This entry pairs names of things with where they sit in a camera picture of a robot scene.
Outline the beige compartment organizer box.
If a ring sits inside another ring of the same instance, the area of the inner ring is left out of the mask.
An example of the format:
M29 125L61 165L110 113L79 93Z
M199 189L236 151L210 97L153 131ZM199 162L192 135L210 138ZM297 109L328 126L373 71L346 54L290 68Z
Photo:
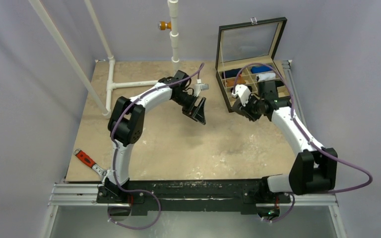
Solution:
M235 83L245 84L257 92L256 76L250 69L253 66L269 65L277 70L274 62L278 46L287 23L286 17L258 20L219 26L216 49L216 79L228 112L232 111L234 98L232 89ZM223 79L224 71L240 68L235 78Z

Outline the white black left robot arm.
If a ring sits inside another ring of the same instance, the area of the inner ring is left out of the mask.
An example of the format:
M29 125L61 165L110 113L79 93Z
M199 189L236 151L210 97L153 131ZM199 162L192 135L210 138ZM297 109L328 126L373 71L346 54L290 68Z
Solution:
M131 98L119 97L109 119L108 130L113 145L112 164L102 184L116 203L124 202L130 179L129 164L135 143L141 138L146 114L169 100L182 107L182 113L193 121L206 124L205 97L188 93L191 76L178 70L174 76L164 77L145 92Z

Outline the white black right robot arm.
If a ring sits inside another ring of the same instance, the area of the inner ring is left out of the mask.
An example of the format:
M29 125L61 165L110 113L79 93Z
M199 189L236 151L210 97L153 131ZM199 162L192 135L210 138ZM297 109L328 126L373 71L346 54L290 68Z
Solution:
M331 156L336 157L336 151L324 148L306 130L292 111L291 97L279 97L274 81L264 81L258 85L258 94L252 93L246 85L236 85L232 92L236 99L232 110L250 121L267 117L281 130L295 154L288 174L263 177L263 185L258 189L260 198L270 202L280 192L303 195L334 189L337 162Z

